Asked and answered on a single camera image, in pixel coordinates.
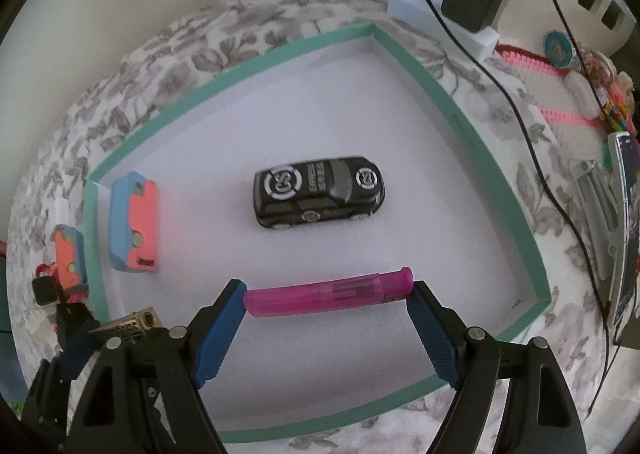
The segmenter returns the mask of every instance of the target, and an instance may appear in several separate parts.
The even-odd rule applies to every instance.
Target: blue gripper pad
[[[137,184],[146,181],[142,174],[129,172],[111,184],[109,202],[109,257],[111,265],[121,272],[129,272],[127,258],[133,248],[133,234],[129,226],[129,199]]]
[[[98,327],[100,323],[97,320],[87,320],[66,345],[65,350],[58,357],[60,379],[65,382],[77,380],[89,358],[100,350],[100,342],[89,333]]]
[[[196,388],[215,378],[246,310],[242,296],[246,285],[232,279],[212,306],[202,308],[189,324],[194,358],[191,379]]]
[[[436,374],[441,380],[448,382],[454,389],[459,388],[462,374],[458,365],[458,355],[460,347],[464,347],[464,343],[460,342],[462,336],[458,340],[458,347],[452,340],[451,336],[445,331],[442,319],[450,318],[450,314],[446,314],[446,308],[438,303],[436,297],[426,287],[423,281],[414,283],[414,290],[411,296],[406,300],[406,309],[414,323],[415,330],[422,341],[429,360],[431,361]],[[452,310],[449,312],[460,319]],[[454,322],[455,333],[464,332],[464,328],[460,328]]]

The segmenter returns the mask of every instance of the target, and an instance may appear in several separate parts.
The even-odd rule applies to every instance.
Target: round badge
[[[378,176],[369,167],[361,167],[356,173],[356,183],[363,189],[371,190],[378,184]]]
[[[302,174],[290,165],[274,167],[264,177],[264,191],[273,199],[293,198],[302,188]]]

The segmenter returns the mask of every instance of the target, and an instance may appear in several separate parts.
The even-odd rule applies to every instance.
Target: pink pen cap
[[[388,274],[248,290],[244,307],[254,317],[322,313],[401,300],[411,295],[414,274],[408,267]]]

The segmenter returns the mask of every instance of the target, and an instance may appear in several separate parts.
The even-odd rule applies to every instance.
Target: white power strip
[[[442,15],[440,9],[442,0],[431,1],[433,1],[447,27],[471,55],[482,62],[494,52],[495,45],[498,43],[497,31],[487,26],[477,33],[471,33]],[[444,28],[440,25],[436,16],[433,15],[425,0],[389,0],[386,12],[390,17],[402,20],[412,28],[436,39],[448,53],[458,56],[463,55],[444,31]]]

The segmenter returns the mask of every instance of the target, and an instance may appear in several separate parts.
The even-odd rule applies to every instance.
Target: toy car
[[[379,169],[361,156],[280,165],[254,177],[255,217],[265,228],[364,219],[384,199]]]

